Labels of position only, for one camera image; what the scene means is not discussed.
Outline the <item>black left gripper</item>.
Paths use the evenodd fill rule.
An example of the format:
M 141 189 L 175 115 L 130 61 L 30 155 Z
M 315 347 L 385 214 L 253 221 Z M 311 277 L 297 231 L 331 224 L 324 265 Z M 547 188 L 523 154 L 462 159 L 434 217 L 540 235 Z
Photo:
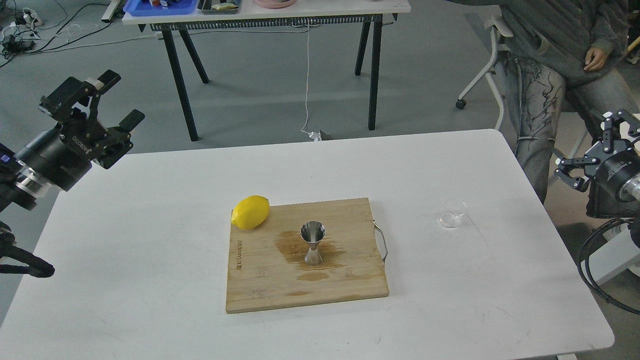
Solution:
M 74 106 L 98 105 L 99 98 L 122 79 L 106 70 L 97 79 L 68 77 L 50 95 L 42 96 L 39 109 L 57 122 L 16 153 L 16 159 L 63 191 L 73 187 L 93 164 L 110 169 L 133 148 L 132 131 L 146 118 L 133 109 L 118 125 L 75 122 Z

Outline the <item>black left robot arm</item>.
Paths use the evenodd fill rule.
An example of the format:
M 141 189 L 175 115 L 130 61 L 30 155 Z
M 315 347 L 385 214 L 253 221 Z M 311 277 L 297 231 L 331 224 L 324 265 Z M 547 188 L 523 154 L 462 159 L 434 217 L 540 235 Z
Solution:
M 132 131 L 144 120 L 132 110 L 117 125 L 99 120 L 98 105 L 121 80 L 106 70 L 87 80 L 68 77 L 51 94 L 42 96 L 39 109 L 55 121 L 18 151 L 1 146 L 1 273 L 49 278 L 55 267 L 23 248 L 16 228 L 18 208 L 33 210 L 51 189 L 70 191 L 93 165 L 109 169 L 133 148 Z

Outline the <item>person's hand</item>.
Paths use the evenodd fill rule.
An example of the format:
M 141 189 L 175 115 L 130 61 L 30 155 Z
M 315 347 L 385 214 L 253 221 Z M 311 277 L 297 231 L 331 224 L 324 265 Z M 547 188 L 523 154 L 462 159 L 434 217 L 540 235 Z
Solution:
M 583 70 L 586 73 L 600 71 L 608 61 L 609 54 L 598 47 L 590 47 L 585 55 L 585 64 Z

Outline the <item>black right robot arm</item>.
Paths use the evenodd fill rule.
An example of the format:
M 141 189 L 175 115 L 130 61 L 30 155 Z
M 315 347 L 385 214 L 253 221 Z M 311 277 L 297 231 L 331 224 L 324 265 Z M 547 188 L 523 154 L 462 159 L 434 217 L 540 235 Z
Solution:
M 590 185 L 602 187 L 619 202 L 640 198 L 639 119 L 620 109 L 606 112 L 602 139 L 577 158 L 560 158 L 554 175 L 572 189 L 585 192 Z M 618 301 L 601 285 L 639 264 L 639 217 L 614 218 L 597 228 L 577 256 L 583 282 L 597 296 L 626 312 L 639 310 Z

